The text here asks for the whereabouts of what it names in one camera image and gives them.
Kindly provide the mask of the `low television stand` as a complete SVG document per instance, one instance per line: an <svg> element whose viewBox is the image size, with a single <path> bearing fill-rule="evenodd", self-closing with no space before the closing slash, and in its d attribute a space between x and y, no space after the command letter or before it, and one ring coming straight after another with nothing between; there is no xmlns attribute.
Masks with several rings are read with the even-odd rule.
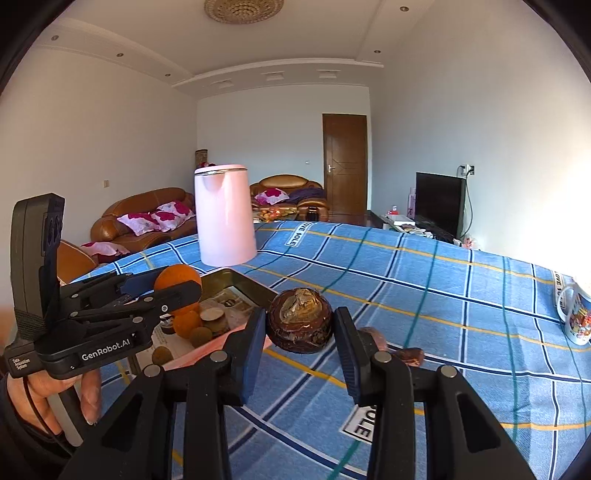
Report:
<svg viewBox="0 0 591 480"><path fill-rule="evenodd" d="M461 240L455 238L445 230L430 223L417 224L415 221L404 217L402 220L393 220L387 215L377 215L372 210L367 210L367 225L382 228L383 230L393 230L403 234L416 235L428 239L443 241L446 243L462 246Z"/></svg>

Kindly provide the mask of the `white wall socket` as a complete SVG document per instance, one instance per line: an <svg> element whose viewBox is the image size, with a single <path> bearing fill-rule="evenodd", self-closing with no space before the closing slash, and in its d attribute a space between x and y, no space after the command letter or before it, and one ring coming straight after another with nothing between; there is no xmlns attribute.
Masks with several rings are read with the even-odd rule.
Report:
<svg viewBox="0 0 591 480"><path fill-rule="evenodd" d="M463 165L462 166L462 173L466 177L468 177L470 175L474 175L475 174L475 167L470 164Z"/></svg>

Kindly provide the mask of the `round gold ceiling lamp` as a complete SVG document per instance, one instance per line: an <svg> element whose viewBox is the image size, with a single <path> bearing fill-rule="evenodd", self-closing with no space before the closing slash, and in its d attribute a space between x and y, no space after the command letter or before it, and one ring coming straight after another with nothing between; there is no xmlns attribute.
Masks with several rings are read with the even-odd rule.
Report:
<svg viewBox="0 0 591 480"><path fill-rule="evenodd" d="M218 23L246 25L273 18L283 4L283 0L206 0L204 11Z"/></svg>

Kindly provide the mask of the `brown leather sofa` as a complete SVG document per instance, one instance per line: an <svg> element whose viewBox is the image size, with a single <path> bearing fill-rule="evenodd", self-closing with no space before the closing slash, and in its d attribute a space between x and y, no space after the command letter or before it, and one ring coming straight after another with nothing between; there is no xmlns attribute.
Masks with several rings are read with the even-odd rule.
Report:
<svg viewBox="0 0 591 480"><path fill-rule="evenodd" d="M131 253L197 231L194 197L177 187L136 194L111 205L93 224L90 239Z"/></svg>

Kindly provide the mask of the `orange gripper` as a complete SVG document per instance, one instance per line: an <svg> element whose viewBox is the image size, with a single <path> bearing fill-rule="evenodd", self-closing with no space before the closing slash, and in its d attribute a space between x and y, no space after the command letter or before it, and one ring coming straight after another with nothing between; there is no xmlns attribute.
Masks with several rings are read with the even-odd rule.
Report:
<svg viewBox="0 0 591 480"><path fill-rule="evenodd" d="M202 326L202 322L197 311L190 310L180 315L175 315L172 319L174 332L183 339L188 339L191 332Z"/></svg>

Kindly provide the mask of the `green-brown round kiwi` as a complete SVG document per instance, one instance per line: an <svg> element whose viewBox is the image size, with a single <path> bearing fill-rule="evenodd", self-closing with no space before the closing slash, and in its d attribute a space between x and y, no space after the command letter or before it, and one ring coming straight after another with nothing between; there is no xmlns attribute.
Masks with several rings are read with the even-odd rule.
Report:
<svg viewBox="0 0 591 480"><path fill-rule="evenodd" d="M204 346L213 338L211 330L204 326L200 326L191 330L188 340L194 348Z"/></svg>

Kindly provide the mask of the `purple round fruit with stem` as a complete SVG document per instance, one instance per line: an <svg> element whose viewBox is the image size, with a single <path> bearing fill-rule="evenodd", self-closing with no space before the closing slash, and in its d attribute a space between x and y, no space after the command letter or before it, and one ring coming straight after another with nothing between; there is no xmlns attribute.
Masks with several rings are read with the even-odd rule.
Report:
<svg viewBox="0 0 591 480"><path fill-rule="evenodd" d="M361 332L365 332L372 337L373 342L375 343L377 349L379 351L388 351L388 342L382 332L374 327L363 327L360 329Z"/></svg>

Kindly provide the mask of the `brown kiwi fruit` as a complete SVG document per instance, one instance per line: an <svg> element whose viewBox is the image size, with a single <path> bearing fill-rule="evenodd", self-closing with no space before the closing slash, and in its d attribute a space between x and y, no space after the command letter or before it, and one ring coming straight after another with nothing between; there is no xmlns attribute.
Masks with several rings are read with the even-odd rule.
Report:
<svg viewBox="0 0 591 480"><path fill-rule="evenodd" d="M151 353L151 361L155 365L163 366L172 360L173 355L165 346L158 346Z"/></svg>

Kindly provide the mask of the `black television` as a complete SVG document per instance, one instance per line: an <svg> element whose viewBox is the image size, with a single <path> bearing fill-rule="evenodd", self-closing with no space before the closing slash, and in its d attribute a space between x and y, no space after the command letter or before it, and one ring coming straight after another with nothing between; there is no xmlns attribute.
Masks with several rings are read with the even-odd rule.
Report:
<svg viewBox="0 0 591 480"><path fill-rule="evenodd" d="M466 191L463 177L418 172L415 222L440 239L460 239L464 228Z"/></svg>

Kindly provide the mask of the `pink tin box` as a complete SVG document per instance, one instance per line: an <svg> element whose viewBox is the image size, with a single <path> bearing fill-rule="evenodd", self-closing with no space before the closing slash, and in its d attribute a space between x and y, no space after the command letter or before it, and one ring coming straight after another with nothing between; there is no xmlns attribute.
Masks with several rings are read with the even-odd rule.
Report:
<svg viewBox="0 0 591 480"><path fill-rule="evenodd" d="M197 313L187 316L183 338L166 316L152 333L148 349L127 358L131 373L156 363L166 369L188 366L207 351L221 347L228 334L242 328L256 307L267 308L276 291L233 269L211 271L201 277L202 294Z"/></svg>

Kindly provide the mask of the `white pink floral cushion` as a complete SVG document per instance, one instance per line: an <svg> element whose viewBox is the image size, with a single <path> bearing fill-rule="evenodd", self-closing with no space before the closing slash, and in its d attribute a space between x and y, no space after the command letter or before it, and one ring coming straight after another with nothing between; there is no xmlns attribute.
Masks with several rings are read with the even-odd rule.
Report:
<svg viewBox="0 0 591 480"><path fill-rule="evenodd" d="M132 231L135 236L152 232L171 232L194 217L194 212L180 201L171 201L159 205L151 212L127 213L117 221Z"/></svg>

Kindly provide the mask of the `pink electric kettle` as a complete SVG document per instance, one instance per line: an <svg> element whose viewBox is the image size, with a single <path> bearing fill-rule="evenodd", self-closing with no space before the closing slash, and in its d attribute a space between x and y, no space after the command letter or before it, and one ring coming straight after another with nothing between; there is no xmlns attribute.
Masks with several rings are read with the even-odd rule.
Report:
<svg viewBox="0 0 591 480"><path fill-rule="evenodd" d="M194 171L195 214L201 261L229 267L256 256L249 174L239 164Z"/></svg>

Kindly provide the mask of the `large orange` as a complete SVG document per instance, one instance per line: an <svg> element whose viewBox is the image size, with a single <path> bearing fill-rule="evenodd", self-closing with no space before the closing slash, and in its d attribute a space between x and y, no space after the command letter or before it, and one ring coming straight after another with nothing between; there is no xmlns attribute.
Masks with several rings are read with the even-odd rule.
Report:
<svg viewBox="0 0 591 480"><path fill-rule="evenodd" d="M175 264L166 267L156 278L154 282L154 290L163 290L165 288L179 285L186 281L197 282L199 286L202 285L201 278L197 270L185 264ZM190 305L181 307L171 312L172 316L184 315L190 311L197 311L199 302L193 302Z"/></svg>

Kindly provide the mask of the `dark brown interior door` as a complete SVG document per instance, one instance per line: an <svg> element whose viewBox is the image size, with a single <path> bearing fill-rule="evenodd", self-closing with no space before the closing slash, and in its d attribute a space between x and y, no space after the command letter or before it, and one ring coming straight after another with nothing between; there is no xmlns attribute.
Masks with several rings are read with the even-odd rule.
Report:
<svg viewBox="0 0 591 480"><path fill-rule="evenodd" d="M368 202L366 115L322 115L325 193L332 222L363 224Z"/></svg>

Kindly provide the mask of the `brown leather chair near table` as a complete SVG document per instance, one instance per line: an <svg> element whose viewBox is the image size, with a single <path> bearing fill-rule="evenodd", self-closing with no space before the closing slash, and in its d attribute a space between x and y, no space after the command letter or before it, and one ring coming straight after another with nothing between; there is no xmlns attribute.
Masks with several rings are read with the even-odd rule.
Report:
<svg viewBox="0 0 591 480"><path fill-rule="evenodd" d="M78 246L61 240L57 250L57 277L62 285L88 274L97 267L96 261Z"/></svg>

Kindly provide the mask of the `colourful printed white mug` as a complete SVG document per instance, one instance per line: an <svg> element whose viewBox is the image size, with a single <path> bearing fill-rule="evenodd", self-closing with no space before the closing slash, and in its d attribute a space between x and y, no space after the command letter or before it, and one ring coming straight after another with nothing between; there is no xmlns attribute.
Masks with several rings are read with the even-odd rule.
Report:
<svg viewBox="0 0 591 480"><path fill-rule="evenodd" d="M564 323L564 334L576 345L590 341L590 294L578 283L566 284L557 297L557 312Z"/></svg>

